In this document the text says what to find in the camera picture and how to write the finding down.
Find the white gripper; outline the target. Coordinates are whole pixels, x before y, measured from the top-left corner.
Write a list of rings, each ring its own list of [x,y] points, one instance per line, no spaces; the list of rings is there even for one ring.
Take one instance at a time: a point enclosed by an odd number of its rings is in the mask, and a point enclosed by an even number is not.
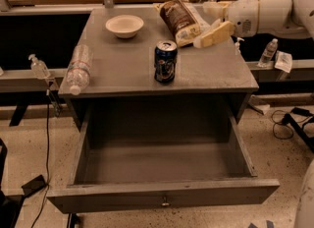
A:
[[[216,20],[208,30],[196,37],[193,46],[205,48],[236,37],[251,37],[257,33],[259,0],[207,1],[203,3],[205,14]]]

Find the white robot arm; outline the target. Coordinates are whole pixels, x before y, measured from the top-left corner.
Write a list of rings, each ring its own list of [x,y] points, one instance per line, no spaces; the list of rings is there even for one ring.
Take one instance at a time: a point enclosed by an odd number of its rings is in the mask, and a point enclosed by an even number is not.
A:
[[[230,36],[269,33],[287,39],[314,38],[314,0],[237,0],[205,2],[203,11],[214,23],[193,46],[204,48]]]

